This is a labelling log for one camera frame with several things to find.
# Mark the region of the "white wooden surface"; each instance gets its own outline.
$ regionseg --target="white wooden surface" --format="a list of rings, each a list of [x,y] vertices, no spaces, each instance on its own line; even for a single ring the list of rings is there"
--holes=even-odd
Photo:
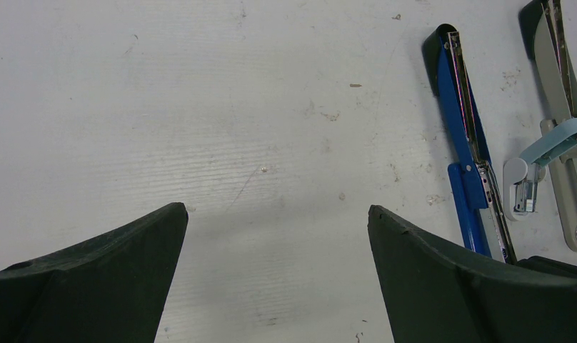
[[[527,1],[0,1],[0,269],[179,201],[157,342],[390,342],[369,205],[462,244],[421,43],[461,31],[502,166],[543,118]],[[539,193],[518,257],[577,264]]]

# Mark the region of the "light blue stapler handle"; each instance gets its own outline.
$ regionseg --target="light blue stapler handle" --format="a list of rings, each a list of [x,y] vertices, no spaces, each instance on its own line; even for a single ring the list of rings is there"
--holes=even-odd
[[[520,158],[527,164],[538,164],[541,168],[557,159],[577,145],[577,118],[566,120],[535,141]]]

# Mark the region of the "dirt spot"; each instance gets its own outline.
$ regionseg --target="dirt spot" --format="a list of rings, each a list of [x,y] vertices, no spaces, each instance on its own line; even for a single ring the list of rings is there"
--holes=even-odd
[[[532,127],[533,122],[532,117],[528,115],[526,116],[526,118],[523,118],[523,116],[525,116],[525,114],[516,114],[516,119],[518,120],[518,123],[520,123],[522,127],[530,129]]]
[[[439,194],[430,194],[427,196],[427,205],[433,206],[434,204],[440,204],[441,202],[445,202],[446,198],[439,195]]]
[[[505,84],[501,87],[501,91],[506,91],[507,89],[517,85],[520,73],[521,71],[518,67],[516,67],[516,71],[504,71],[503,80],[505,81]]]
[[[243,1],[240,1],[240,16],[246,18],[246,9],[244,8]]]
[[[341,115],[340,111],[337,111],[337,113],[324,113],[324,112],[320,112],[320,114],[322,116],[324,116],[324,118],[327,118],[328,121],[337,121],[337,119],[339,119],[339,116]]]

